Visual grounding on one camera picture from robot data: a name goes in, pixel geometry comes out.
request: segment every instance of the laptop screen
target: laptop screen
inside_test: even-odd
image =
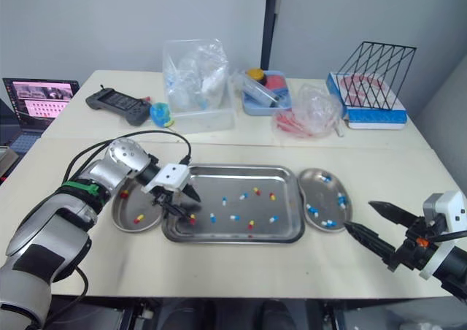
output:
[[[74,80],[4,78],[22,130],[44,131],[78,91]]]

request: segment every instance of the robotic arm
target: robotic arm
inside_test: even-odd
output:
[[[40,329],[51,301],[50,284],[68,277],[91,247],[88,230],[102,207],[126,178],[135,179],[154,203],[167,212],[187,217],[173,205],[182,191],[200,201],[188,185],[184,164],[157,166],[158,159],[128,138],[114,140],[105,156],[65,182],[21,222],[0,268],[0,330]]]
[[[441,287],[467,301],[467,252],[455,241],[467,237],[466,202],[460,191],[434,193],[423,204],[423,217],[417,217],[388,202],[369,204],[383,217],[407,228],[406,239],[397,250],[378,234],[358,223],[346,222],[347,231],[360,244],[376,253],[394,272],[400,264],[432,275]]]

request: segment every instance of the pill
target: pill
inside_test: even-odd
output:
[[[130,193],[128,192],[128,190],[124,190],[120,193],[120,198],[127,199],[129,195]]]
[[[133,223],[138,224],[144,219],[144,215],[139,215],[138,217],[134,218]]]
[[[345,210],[345,204],[347,203],[347,199],[346,199],[345,196],[342,195],[341,193],[338,193],[338,194],[337,194],[337,197],[338,197],[337,203],[339,204],[339,206],[340,206],[343,210]]]

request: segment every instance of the green strap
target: green strap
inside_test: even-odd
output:
[[[99,186],[96,184],[86,185],[72,181],[64,182],[62,186],[71,186],[72,188],[84,190],[92,196],[99,196]]]

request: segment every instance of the clear plastic bin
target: clear plastic bin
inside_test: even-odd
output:
[[[223,131],[235,127],[234,95],[230,80],[225,87],[225,95],[220,107],[215,110],[191,112],[172,112],[174,130],[183,133],[201,133],[206,131]]]
[[[182,110],[171,99],[167,89],[172,83],[171,68],[176,68],[182,58],[197,45],[203,42],[213,42],[214,39],[179,40],[166,42],[163,49],[164,92],[169,104],[171,119],[174,120],[173,128],[183,134],[201,133],[207,131],[221,131],[235,126],[234,95],[230,80],[220,88],[220,103],[216,107],[205,110]]]

